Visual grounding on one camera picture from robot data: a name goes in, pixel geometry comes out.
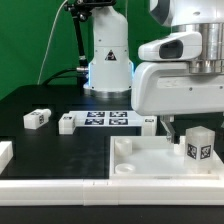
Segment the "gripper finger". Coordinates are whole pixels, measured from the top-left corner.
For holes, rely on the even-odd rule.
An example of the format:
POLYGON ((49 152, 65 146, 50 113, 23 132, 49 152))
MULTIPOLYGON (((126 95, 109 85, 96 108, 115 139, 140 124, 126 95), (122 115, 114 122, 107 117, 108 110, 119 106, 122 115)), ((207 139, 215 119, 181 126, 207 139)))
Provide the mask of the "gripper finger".
POLYGON ((167 133, 167 140, 171 143, 174 143, 176 137, 176 132, 172 126, 172 123, 174 122, 174 117, 171 115, 162 115, 160 117, 160 122, 167 133))

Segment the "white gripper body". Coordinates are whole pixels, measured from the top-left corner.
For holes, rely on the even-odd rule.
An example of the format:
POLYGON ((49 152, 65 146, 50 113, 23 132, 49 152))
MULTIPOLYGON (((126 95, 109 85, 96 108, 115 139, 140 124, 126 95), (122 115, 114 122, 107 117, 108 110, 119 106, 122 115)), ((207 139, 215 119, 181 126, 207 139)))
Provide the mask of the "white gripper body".
POLYGON ((190 74, 185 62, 141 63, 131 105, 142 116, 224 112, 224 74, 190 74))

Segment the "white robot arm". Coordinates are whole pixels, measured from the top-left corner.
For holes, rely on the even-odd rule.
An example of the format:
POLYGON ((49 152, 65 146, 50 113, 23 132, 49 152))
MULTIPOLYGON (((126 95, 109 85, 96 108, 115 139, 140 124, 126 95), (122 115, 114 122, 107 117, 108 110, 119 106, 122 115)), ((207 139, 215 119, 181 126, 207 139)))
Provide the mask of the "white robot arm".
POLYGON ((100 0, 92 10, 94 57, 85 91, 131 94, 142 116, 224 112, 224 0, 149 0, 152 18, 171 33, 129 60, 127 20, 100 0))

